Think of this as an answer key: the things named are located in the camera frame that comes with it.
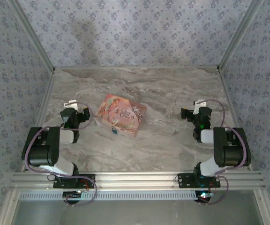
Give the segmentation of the pink illustrated diary book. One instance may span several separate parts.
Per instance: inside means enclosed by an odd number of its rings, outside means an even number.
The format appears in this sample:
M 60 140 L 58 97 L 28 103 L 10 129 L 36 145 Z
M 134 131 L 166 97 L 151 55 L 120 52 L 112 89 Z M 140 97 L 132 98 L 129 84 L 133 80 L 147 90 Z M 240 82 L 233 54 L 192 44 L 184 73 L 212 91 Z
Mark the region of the pink illustrated diary book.
M 114 94 L 107 94 L 94 119 L 100 127 L 109 130 L 115 127 L 118 134 L 136 137 L 146 111 L 146 106 L 142 104 Z

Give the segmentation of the black controller board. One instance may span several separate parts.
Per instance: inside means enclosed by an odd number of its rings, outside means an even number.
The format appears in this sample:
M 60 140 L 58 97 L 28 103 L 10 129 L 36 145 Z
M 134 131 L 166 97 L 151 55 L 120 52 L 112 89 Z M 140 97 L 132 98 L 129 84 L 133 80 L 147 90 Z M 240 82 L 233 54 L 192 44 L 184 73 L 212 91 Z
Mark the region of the black controller board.
M 82 196 L 82 192 L 78 191 L 67 191 L 63 192 L 62 197 L 64 198 L 64 202 L 67 205 L 74 205 L 79 202 L 79 199 Z
M 195 191 L 197 199 L 194 201 L 201 204 L 208 204 L 211 197 L 214 196 L 214 193 L 211 191 Z

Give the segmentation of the grey metal sheet panel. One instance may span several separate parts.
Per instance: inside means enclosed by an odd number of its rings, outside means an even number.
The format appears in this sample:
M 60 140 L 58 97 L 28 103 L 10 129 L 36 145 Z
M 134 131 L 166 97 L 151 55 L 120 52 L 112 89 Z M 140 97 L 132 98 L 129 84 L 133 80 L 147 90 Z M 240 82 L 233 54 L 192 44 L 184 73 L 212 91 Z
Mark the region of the grey metal sheet panel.
M 96 201 L 67 207 L 62 201 L 20 202 L 13 225 L 263 225 L 250 194 L 213 206 L 195 201 Z

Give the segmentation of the aluminium table side rail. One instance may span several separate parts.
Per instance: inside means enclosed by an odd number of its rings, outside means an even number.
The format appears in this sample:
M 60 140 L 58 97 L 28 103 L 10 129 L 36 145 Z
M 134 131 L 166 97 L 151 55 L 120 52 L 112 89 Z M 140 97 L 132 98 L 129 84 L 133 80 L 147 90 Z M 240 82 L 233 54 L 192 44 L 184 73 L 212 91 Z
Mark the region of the aluminium table side rail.
M 43 127 L 43 123 L 45 121 L 45 113 L 48 106 L 49 97 L 52 91 L 52 86 L 54 83 L 54 75 L 51 75 L 50 81 L 47 86 L 46 93 L 44 95 L 43 104 L 41 106 L 41 109 L 39 111 L 39 120 L 37 122 L 37 127 L 31 127 L 23 148 L 22 155 L 24 156 L 24 159 L 22 159 L 23 162 L 23 169 L 22 172 L 25 172 L 26 170 L 30 169 L 31 165 L 31 150 L 34 150 L 36 152 L 37 157 L 45 158 L 44 160 L 47 161 L 46 157 L 48 157 L 48 149 L 50 148 L 49 145 L 43 146 L 43 141 L 38 139 L 38 136 L 43 132 L 44 129 L 47 129 L 48 127 Z

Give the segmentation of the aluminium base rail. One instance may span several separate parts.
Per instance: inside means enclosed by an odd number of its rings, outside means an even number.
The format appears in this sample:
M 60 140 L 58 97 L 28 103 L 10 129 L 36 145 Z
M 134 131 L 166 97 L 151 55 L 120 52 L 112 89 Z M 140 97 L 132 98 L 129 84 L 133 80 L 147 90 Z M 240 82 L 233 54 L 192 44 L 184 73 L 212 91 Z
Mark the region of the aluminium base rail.
M 99 191 L 180 191 L 178 172 L 95 172 Z M 18 190 L 52 190 L 53 175 L 17 172 L 12 175 L 10 188 Z M 220 176 L 220 184 L 210 190 L 258 190 L 265 189 L 259 171 L 233 170 Z

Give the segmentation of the aluminium corner post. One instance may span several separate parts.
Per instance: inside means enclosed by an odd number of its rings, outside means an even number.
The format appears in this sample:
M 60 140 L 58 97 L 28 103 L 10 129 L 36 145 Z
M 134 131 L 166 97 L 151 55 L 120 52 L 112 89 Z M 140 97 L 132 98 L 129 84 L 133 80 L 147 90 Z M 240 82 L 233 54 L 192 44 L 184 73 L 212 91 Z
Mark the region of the aluminium corner post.
M 54 72 L 54 67 L 19 2 L 17 0 L 7 0 L 7 2 L 12 8 L 23 30 L 26 32 L 30 42 L 33 44 L 34 49 L 39 54 L 45 68 L 52 74 Z
M 221 73 L 227 66 L 228 62 L 232 58 L 236 48 L 238 47 L 240 41 L 242 40 L 245 32 L 248 30 L 250 24 L 252 23 L 256 13 L 258 12 L 264 0 L 251 0 L 247 10 L 243 14 L 234 34 L 232 35 L 219 64 L 217 65 L 217 70 Z

